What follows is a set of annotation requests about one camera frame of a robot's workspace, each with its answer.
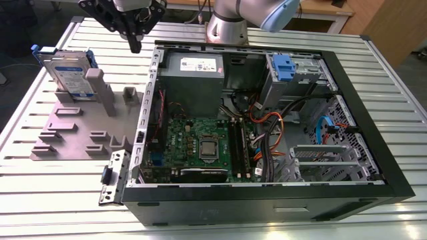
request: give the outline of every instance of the blue tab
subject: blue tab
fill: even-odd
[[[91,67],[92,67],[93,69],[97,69],[97,68],[99,68],[99,64],[97,64],[96,61],[95,61],[95,55],[93,55],[92,50],[87,50],[85,56],[87,56],[87,59],[88,59],[88,61],[89,61],[89,63],[91,63]]]
[[[289,55],[272,55],[272,66],[277,73],[277,80],[280,82],[292,81],[296,70]]]
[[[41,60],[40,60],[40,58],[39,58],[39,56],[37,56],[39,50],[40,50],[39,45],[37,45],[37,44],[32,45],[32,46],[31,46],[31,50],[32,50],[32,55],[33,55],[35,59],[37,60],[40,66],[43,66]]]

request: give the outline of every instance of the orange wire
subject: orange wire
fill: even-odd
[[[273,156],[284,156],[285,154],[283,152],[273,151],[273,152],[271,152],[271,155],[273,155]],[[261,153],[259,152],[253,157],[253,161],[256,161],[256,160],[259,160],[261,158],[263,158],[263,156],[261,156]]]
[[[324,135],[324,137],[323,137],[321,144],[325,144],[325,143],[327,143],[328,138],[329,138],[329,134],[328,134],[328,133],[325,133],[325,135]]]
[[[263,123],[263,122],[265,122],[267,119],[268,119],[271,116],[273,116],[273,115],[279,118],[279,121],[280,121],[280,134],[279,134],[279,137],[277,137],[273,145],[272,145],[271,148],[269,148],[269,150],[272,151],[272,150],[275,150],[276,147],[279,146],[279,143],[280,143],[280,140],[281,140],[281,135],[283,135],[283,132],[284,132],[284,129],[285,129],[285,126],[284,126],[284,123],[283,123],[283,118],[281,118],[280,113],[276,112],[276,111],[267,113],[260,119],[253,118],[253,115],[252,115],[253,105],[255,105],[255,104],[252,104],[251,107],[248,108],[248,116],[249,116],[252,122],[255,122],[255,123]],[[255,159],[255,160],[259,160],[260,158],[261,158],[261,153],[259,152],[259,153],[255,155],[253,159]]]
[[[336,125],[336,126],[340,126],[340,127],[343,127],[343,128],[347,128],[347,127],[348,127],[348,125],[344,124],[344,123],[335,123],[335,125]]]

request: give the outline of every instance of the side panel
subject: side panel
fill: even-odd
[[[125,202],[147,225],[215,225],[339,220],[381,198],[295,198],[224,201]]]
[[[349,108],[349,112],[356,125],[360,128],[360,133],[368,146],[369,152],[381,171],[381,176],[384,177],[387,184],[389,184],[393,188],[396,196],[412,197],[415,196],[415,193],[410,187],[406,176],[402,173],[381,134],[375,126],[355,87],[348,79],[340,61],[335,53],[331,51],[323,51],[321,56],[324,57],[324,62],[337,84],[337,88],[343,93],[343,98]]]

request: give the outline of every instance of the metal table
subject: metal table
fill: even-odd
[[[141,91],[153,41],[204,42],[204,26],[159,23],[132,54],[91,18],[69,24],[57,48],[91,47],[113,91]],[[144,227],[125,207],[99,207],[107,161],[32,161],[31,150],[57,100],[41,69],[0,135],[0,236],[123,239],[420,239],[427,236],[427,114],[369,41],[359,36],[248,30],[249,44],[335,51],[416,196],[337,222]]]

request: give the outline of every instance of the sticker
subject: sticker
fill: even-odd
[[[183,57],[180,59],[180,70],[196,72],[216,72],[216,60],[213,58]]]
[[[263,175],[263,169],[260,169],[260,168],[256,167],[253,174],[257,175],[257,176],[261,176],[261,175]]]
[[[253,106],[255,106],[257,109],[261,109],[261,107],[263,107],[263,105],[261,105],[257,101],[253,103]]]
[[[93,96],[93,90],[89,82],[84,79],[85,73],[81,67],[56,66],[55,70],[61,84],[75,98],[84,99]]]

